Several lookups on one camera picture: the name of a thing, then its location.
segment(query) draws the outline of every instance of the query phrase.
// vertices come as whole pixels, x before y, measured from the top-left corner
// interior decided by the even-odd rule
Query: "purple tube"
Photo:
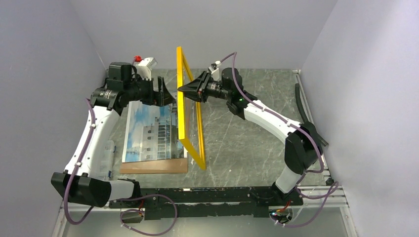
[[[86,101],[86,103],[89,107],[90,116],[91,116],[91,124],[94,124],[94,121],[96,120],[96,116],[94,114],[93,108],[90,105],[89,99],[86,98],[85,101]],[[93,131],[94,131],[94,128],[90,127],[89,134],[87,135],[86,142],[83,145],[82,151],[80,152],[79,158],[77,159],[76,163],[79,163],[79,162],[82,161],[83,156],[86,153],[87,148],[89,146],[89,143],[91,141],[91,138],[93,136]],[[70,224],[72,224],[72,225],[78,225],[81,222],[83,222],[85,220],[85,218],[87,217],[87,215],[90,213],[90,211],[93,209],[93,206],[91,206],[89,208],[89,210],[87,210],[86,214],[84,214],[84,216],[79,221],[74,221],[73,219],[71,219],[70,212],[68,211],[68,196],[69,196],[69,193],[70,193],[71,183],[73,182],[74,176],[77,174],[78,170],[79,170],[79,166],[74,164],[73,172],[70,175],[70,178],[68,180],[68,183],[67,183],[67,186],[66,186],[66,189],[65,189],[65,192],[64,192],[64,214],[67,218],[67,221],[70,222]]]
[[[236,80],[236,74],[235,74],[235,67],[234,67],[234,65],[235,65],[235,62],[236,62],[236,55],[237,55],[237,52],[233,52],[233,53],[231,53],[231,54],[229,54],[229,55],[227,55],[225,58],[223,58],[222,60],[224,61],[224,60],[226,60],[227,58],[229,58],[231,55],[233,55],[233,66],[232,66],[232,68],[231,68],[231,70],[232,70],[232,73],[233,73],[233,81],[234,81],[234,84],[236,85],[236,88],[237,88],[237,90],[239,91],[239,93],[243,96],[243,98],[245,98],[249,103],[251,103],[251,104],[253,104],[254,106],[256,106],[257,108],[259,108],[259,109],[263,109],[262,108],[262,106],[260,106],[260,105],[258,105],[258,104],[256,104],[255,102],[253,102],[251,99],[249,99],[249,97],[247,97],[246,95],[245,95],[245,93],[240,89],[240,87],[239,87],[239,84],[237,83],[237,80]],[[277,118],[279,118],[282,122],[284,122],[284,123],[287,123],[288,121],[285,119],[285,118],[283,118],[281,115],[279,115],[277,112],[275,112],[275,111],[272,111],[272,110],[270,110],[270,109],[265,109],[265,111],[266,112],[268,112],[268,113],[270,113],[270,114],[272,114],[273,116],[275,116],[275,117],[277,117]],[[297,126],[295,126],[294,124],[291,124],[291,127],[292,128],[294,128],[294,129],[296,129],[297,131],[299,131],[299,132],[301,132],[302,134],[304,134],[304,136],[306,136],[307,138],[308,138],[308,140],[310,141],[310,143],[311,143],[311,145],[314,147],[314,151],[316,152],[316,155],[317,155],[317,157],[318,157],[318,159],[319,159],[319,163],[320,163],[320,170],[306,170],[306,173],[318,173],[318,174],[320,174],[320,173],[323,173],[323,170],[324,170],[324,164],[323,164],[323,161],[322,161],[322,155],[320,154],[320,151],[319,151],[319,148],[317,147],[317,145],[316,145],[316,142],[314,142],[314,140],[313,140],[313,138],[307,133],[307,132],[305,132],[303,129],[301,129],[301,128],[299,128],[299,127],[297,127]]]
[[[226,60],[227,58],[229,58],[230,56],[233,56],[233,66],[232,66],[232,68],[231,68],[231,70],[232,70],[232,73],[233,73],[233,81],[234,81],[234,84],[236,85],[236,88],[237,88],[237,90],[239,91],[239,93],[243,96],[243,98],[245,98],[249,103],[251,103],[251,104],[253,104],[254,106],[256,106],[257,108],[259,108],[259,109],[263,109],[260,105],[258,105],[258,104],[256,104],[255,102],[253,102],[249,97],[247,97],[246,95],[245,95],[245,93],[240,89],[240,87],[239,87],[239,84],[237,83],[237,80],[236,80],[236,73],[235,73],[235,62],[236,62],[236,55],[237,55],[237,52],[233,52],[233,53],[231,53],[231,54],[229,54],[229,55],[227,55],[225,58],[223,58],[222,60],[224,61],[224,60]],[[279,118],[282,122],[284,122],[284,123],[287,123],[288,121],[285,119],[285,118],[283,118],[281,115],[279,115],[277,112],[275,112],[275,111],[272,111],[272,110],[270,110],[270,109],[265,109],[265,111],[267,111],[268,113],[270,113],[270,114],[272,114],[272,115],[274,115],[275,117],[277,117],[277,118]],[[306,132],[306,131],[304,131],[303,129],[301,129],[301,128],[299,128],[299,127],[297,127],[297,126],[295,126],[295,125],[293,125],[293,124],[291,124],[291,127],[292,128],[294,128],[294,129],[296,129],[297,131],[299,131],[299,132],[301,132],[304,136],[306,136],[307,138],[308,138],[308,140],[310,141],[310,143],[311,143],[311,145],[314,147],[314,150],[315,150],[315,152],[316,152],[316,155],[317,155],[317,157],[318,157],[318,159],[319,159],[319,163],[320,163],[320,170],[306,170],[306,172],[305,173],[303,173],[303,175],[301,176],[301,178],[300,178],[300,180],[297,182],[297,184],[298,183],[300,183],[301,182],[301,180],[305,177],[305,174],[306,173],[309,173],[309,172],[311,172],[311,173],[322,173],[323,172],[323,170],[324,170],[324,163],[323,163],[323,160],[322,160],[322,156],[321,156],[321,154],[320,154],[320,151],[319,151],[319,148],[317,147],[317,145],[316,145],[316,142],[314,142],[314,140],[313,140],[313,138]],[[326,200],[327,200],[327,198],[329,197],[329,195],[330,194],[332,194],[336,189],[337,189],[337,187],[339,186],[339,182],[334,182],[331,186],[330,186],[330,188],[329,188],[329,190],[328,190],[328,192],[325,194],[325,195],[321,195],[321,196],[316,196],[316,197],[310,197],[310,196],[306,196],[306,195],[303,195],[301,192],[299,192],[299,189],[297,188],[297,192],[299,192],[302,196],[304,196],[305,198],[309,198],[309,199],[320,199],[320,198],[325,198],[324,199],[324,201],[322,202],[322,204],[320,205],[320,207],[319,207],[319,209],[317,210],[317,212],[316,212],[316,214],[309,220],[309,221],[307,221],[306,223],[303,223],[303,224],[299,224],[299,225],[284,225],[285,227],[289,227],[289,228],[297,228],[297,227],[303,227],[303,226],[306,226],[306,225],[308,225],[308,224],[310,224],[314,219],[316,219],[316,217],[319,215],[319,213],[322,211],[322,209],[323,209],[323,206],[325,205],[325,203],[326,203]]]
[[[118,200],[119,200],[119,201],[137,201],[137,200],[142,200],[142,199],[145,199],[145,198],[150,198],[150,197],[162,197],[162,198],[165,198],[165,199],[167,199],[168,201],[170,201],[170,203],[173,205],[173,207],[174,207],[174,219],[173,219],[172,224],[169,226],[169,228],[168,228],[167,230],[165,230],[165,231],[163,231],[163,232],[161,232],[161,233],[157,233],[157,234],[150,234],[150,233],[146,233],[146,232],[139,231],[139,230],[137,230],[137,229],[135,229],[135,228],[132,228],[132,227],[128,226],[127,224],[125,224],[125,223],[123,222],[123,220],[122,220],[122,216],[123,216],[125,213],[128,213],[128,212],[137,212],[137,213],[142,213],[142,212],[141,212],[140,210],[138,210],[138,209],[129,209],[129,210],[124,211],[124,212],[123,212],[123,213],[121,213],[121,215],[120,215],[120,221],[121,221],[122,226],[124,226],[125,228],[127,228],[127,229],[129,229],[129,230],[132,230],[132,231],[134,231],[134,232],[137,232],[137,233],[139,233],[139,234],[142,234],[142,235],[145,235],[145,236],[161,236],[161,235],[164,235],[164,234],[166,234],[167,232],[169,232],[169,231],[173,228],[173,226],[174,226],[174,224],[176,223],[176,220],[177,220],[177,208],[176,208],[176,204],[174,203],[174,201],[173,201],[172,199],[170,199],[169,197],[167,197],[167,196],[165,196],[165,195],[162,195],[162,194],[150,194],[150,195],[146,195],[146,196],[142,196],[142,197],[137,197],[137,198],[121,198],[121,199],[118,199]]]

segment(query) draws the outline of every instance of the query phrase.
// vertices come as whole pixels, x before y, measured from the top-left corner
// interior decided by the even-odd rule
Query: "yellow frame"
[[[177,64],[177,88],[183,86],[183,69],[186,70],[186,74],[190,81],[193,80],[191,69],[189,68],[188,62],[186,61],[186,57],[183,54],[182,47],[178,47],[176,49],[176,64]],[[204,148],[204,135],[202,133],[202,116],[201,116],[201,104],[196,102],[196,112],[197,112],[197,124],[198,124],[198,143],[199,143],[199,151],[196,151],[194,146],[192,146],[191,141],[187,135],[187,127],[185,121],[185,97],[183,92],[177,92],[177,114],[179,120],[179,140],[186,148],[188,153],[192,156],[195,160],[197,165],[205,170],[206,163],[205,163],[205,148]]]

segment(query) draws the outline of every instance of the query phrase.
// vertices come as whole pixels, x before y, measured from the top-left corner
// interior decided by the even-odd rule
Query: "gray wall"
[[[51,236],[51,175],[74,152],[103,72],[68,1],[0,1],[0,236]]]
[[[155,57],[192,68],[238,51],[240,68],[301,68],[336,0],[71,0],[105,64]]]
[[[360,236],[417,236],[419,2],[338,1],[302,68]]]

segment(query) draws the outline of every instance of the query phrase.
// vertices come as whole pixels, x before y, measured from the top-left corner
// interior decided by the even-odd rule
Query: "table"
[[[197,77],[203,70],[192,73]],[[292,70],[240,69],[239,73],[245,90],[282,115],[301,121]],[[175,91],[176,69],[153,70],[152,75],[163,76],[168,89]],[[211,97],[202,104],[207,170],[189,163],[185,174],[120,174],[127,111],[125,108],[111,134],[116,145],[112,179],[135,179],[143,188],[270,186],[285,167],[282,142],[260,126],[232,115],[224,100]],[[318,162],[312,168],[319,169]],[[325,185],[323,175],[310,173],[302,185]]]

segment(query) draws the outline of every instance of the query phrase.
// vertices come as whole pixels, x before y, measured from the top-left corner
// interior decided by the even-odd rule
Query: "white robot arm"
[[[317,160],[317,153],[322,153],[316,128],[310,122],[301,124],[266,107],[255,96],[243,90],[242,77],[236,69],[225,68],[222,70],[221,80],[215,80],[214,78],[219,78],[220,65],[220,61],[213,63],[206,72],[202,72],[179,90],[185,97],[197,102],[205,103],[209,96],[226,100],[227,107],[234,115],[256,123],[285,144],[286,166],[272,185],[285,198],[308,167]]]
[[[91,108],[76,151],[64,172],[55,172],[51,179],[65,202],[102,207],[110,200],[137,197],[138,182],[102,181],[97,177],[105,143],[129,101],[139,100],[145,105],[155,106],[175,101],[163,78],[158,78],[159,90],[153,90],[151,70],[156,64],[154,58],[145,58],[134,65],[112,63],[109,66],[106,88],[96,89],[88,101]]]

